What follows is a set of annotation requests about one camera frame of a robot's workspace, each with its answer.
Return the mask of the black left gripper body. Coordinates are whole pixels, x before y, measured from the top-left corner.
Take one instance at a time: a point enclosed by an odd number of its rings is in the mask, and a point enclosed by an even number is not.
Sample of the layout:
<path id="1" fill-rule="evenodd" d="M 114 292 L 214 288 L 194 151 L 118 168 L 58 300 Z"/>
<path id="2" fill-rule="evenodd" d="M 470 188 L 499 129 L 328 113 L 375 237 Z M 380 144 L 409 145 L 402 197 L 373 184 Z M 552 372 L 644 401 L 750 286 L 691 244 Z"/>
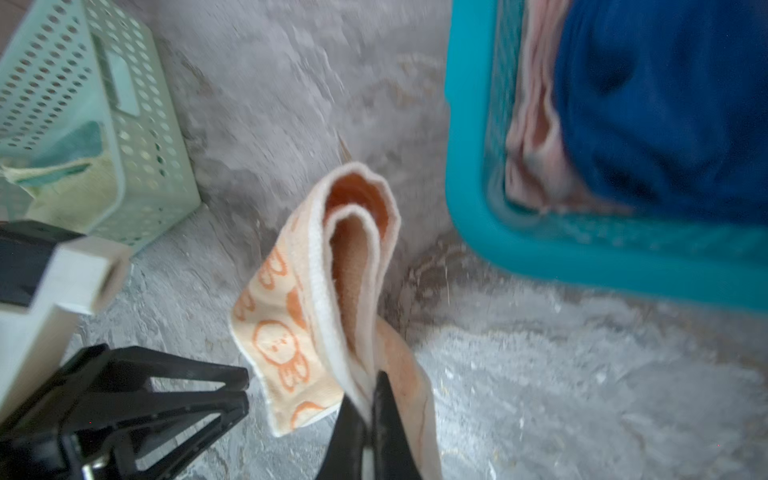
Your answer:
<path id="1" fill-rule="evenodd" d="M 3 479 L 118 479 L 111 428 L 81 393 L 40 389 L 1 426 Z"/>

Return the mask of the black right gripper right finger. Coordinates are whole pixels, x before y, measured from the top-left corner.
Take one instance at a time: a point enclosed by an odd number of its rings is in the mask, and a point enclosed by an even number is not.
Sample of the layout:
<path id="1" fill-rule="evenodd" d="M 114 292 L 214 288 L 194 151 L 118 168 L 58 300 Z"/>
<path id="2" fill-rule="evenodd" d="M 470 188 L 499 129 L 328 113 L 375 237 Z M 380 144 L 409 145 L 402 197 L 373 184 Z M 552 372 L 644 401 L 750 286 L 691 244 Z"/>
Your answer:
<path id="1" fill-rule="evenodd" d="M 421 480 L 401 421 L 389 377 L 380 371 L 372 413 L 372 449 L 376 480 Z"/>

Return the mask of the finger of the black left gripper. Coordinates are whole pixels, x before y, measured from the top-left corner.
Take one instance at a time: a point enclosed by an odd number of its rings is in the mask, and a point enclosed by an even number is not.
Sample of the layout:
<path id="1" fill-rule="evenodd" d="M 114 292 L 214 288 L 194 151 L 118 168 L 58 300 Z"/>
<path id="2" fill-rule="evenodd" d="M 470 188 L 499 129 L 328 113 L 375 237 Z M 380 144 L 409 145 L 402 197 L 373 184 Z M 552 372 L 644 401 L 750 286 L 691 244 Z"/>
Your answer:
<path id="1" fill-rule="evenodd" d="M 243 392 L 248 371 L 185 358 L 145 347 L 111 348 L 106 344 L 77 352 L 59 371 L 65 395 L 96 393 L 213 394 Z"/>
<path id="2" fill-rule="evenodd" d="M 77 477 L 173 479 L 248 410 L 234 390 L 95 394 L 77 409 Z"/>

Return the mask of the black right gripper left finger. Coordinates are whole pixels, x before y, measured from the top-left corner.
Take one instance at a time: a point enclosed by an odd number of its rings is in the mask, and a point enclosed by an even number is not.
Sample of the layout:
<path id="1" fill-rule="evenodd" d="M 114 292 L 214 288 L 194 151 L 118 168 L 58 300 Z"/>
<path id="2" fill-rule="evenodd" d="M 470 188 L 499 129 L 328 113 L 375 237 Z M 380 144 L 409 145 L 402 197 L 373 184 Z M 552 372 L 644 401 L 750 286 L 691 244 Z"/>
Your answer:
<path id="1" fill-rule="evenodd" d="M 364 419 L 344 397 L 316 480 L 361 480 L 363 450 L 368 440 Z"/>

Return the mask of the orange patterned towel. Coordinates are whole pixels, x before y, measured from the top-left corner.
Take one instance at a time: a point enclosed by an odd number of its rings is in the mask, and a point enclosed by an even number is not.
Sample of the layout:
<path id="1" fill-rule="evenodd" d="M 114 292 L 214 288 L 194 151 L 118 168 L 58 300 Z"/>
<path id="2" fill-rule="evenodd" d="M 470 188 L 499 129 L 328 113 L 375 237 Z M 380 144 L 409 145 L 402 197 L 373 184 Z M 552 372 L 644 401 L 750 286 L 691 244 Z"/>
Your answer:
<path id="1" fill-rule="evenodd" d="M 430 380 L 377 312 L 401 226 L 386 180 L 361 163 L 323 177 L 290 215 L 231 314 L 254 367 L 272 433 L 336 411 L 369 415 L 376 376 L 393 388 L 409 452 L 425 479 L 442 475 Z"/>

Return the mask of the teal yellow-trimmed towel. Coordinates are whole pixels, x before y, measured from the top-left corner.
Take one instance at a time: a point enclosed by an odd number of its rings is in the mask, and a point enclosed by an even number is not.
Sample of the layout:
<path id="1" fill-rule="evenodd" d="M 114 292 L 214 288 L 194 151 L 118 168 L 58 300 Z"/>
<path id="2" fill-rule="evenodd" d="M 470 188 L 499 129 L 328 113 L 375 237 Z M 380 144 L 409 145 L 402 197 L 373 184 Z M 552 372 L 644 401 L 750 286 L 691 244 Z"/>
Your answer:
<path id="1" fill-rule="evenodd" d="M 83 234 L 113 206 L 118 194 L 106 134 L 95 121 L 62 137 L 36 166 L 2 159 L 1 178 L 31 197 L 26 219 Z"/>

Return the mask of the pink towel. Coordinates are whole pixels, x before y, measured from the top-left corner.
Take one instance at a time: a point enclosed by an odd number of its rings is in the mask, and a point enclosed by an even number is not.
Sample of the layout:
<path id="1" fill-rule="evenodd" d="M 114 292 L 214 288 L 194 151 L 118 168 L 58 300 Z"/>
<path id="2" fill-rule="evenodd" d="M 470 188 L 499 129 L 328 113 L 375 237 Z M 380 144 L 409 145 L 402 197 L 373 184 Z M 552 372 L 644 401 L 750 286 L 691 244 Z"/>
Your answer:
<path id="1" fill-rule="evenodd" d="M 554 67 L 570 1 L 524 3 L 516 99 L 506 135 L 505 194 L 540 214 L 627 215 L 624 206 L 593 195 L 565 152 L 553 101 Z"/>

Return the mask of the blue towel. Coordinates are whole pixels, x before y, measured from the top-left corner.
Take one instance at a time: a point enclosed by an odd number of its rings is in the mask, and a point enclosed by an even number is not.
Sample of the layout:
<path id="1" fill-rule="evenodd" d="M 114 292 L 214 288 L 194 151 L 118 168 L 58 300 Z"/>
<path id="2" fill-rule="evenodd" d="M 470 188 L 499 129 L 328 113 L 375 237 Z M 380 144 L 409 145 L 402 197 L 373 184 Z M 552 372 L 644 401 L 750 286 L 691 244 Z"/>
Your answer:
<path id="1" fill-rule="evenodd" d="M 576 1 L 554 100 L 596 196 L 636 212 L 767 221 L 767 5 Z"/>

